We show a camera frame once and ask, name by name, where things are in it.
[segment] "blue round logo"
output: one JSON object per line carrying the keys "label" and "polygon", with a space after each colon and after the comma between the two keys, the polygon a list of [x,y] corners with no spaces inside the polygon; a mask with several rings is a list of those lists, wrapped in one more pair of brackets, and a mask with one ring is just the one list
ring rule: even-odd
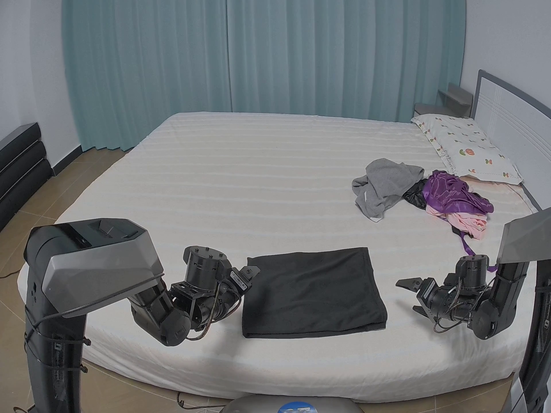
{"label": "blue round logo", "polygon": [[317,410],[313,405],[298,401],[285,404],[277,413],[317,413]]}

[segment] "white wall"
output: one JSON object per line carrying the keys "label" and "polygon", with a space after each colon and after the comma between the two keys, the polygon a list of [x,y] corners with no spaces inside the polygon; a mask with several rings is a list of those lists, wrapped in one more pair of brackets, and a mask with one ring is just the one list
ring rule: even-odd
{"label": "white wall", "polygon": [[65,81],[62,0],[0,0],[0,139],[38,122],[54,166],[80,145]]}
{"label": "white wall", "polygon": [[467,0],[461,87],[483,69],[551,107],[551,0]]}

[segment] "gray garment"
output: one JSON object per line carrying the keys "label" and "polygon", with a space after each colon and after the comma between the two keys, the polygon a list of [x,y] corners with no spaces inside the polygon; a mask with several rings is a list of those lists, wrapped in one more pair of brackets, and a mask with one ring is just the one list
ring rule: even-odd
{"label": "gray garment", "polygon": [[356,205],[367,217],[380,219],[384,210],[396,205],[402,195],[423,178],[424,170],[382,158],[370,163],[365,173],[352,181]]}

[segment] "headboard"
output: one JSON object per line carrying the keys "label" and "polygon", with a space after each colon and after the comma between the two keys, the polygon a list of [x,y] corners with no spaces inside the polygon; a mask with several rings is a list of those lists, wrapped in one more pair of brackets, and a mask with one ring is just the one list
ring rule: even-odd
{"label": "headboard", "polygon": [[551,109],[480,70],[472,117],[517,166],[534,206],[551,207]]}

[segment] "fitted sheet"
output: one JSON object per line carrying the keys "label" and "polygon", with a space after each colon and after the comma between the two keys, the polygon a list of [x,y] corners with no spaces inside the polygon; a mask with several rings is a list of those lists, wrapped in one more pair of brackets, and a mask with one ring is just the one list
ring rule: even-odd
{"label": "fitted sheet", "polygon": [[[432,396],[520,368],[533,307],[528,270],[513,325],[486,341],[461,325],[437,335],[398,279],[440,284],[465,255],[450,225],[402,200],[375,223],[355,206],[352,179],[386,157],[444,165],[414,124],[279,114],[176,114],[94,181],[58,222],[125,217],[145,227],[167,284],[185,277],[183,249],[210,246],[240,268],[247,257],[367,246],[388,311],[386,329],[303,339],[245,339],[241,308],[201,341],[166,348],[133,321],[127,300],[90,313],[84,358],[139,381],[204,396],[342,396],[389,402]],[[520,188],[469,181],[495,207],[486,237],[495,261],[503,224],[531,212]],[[25,265],[18,279],[26,295]]]}

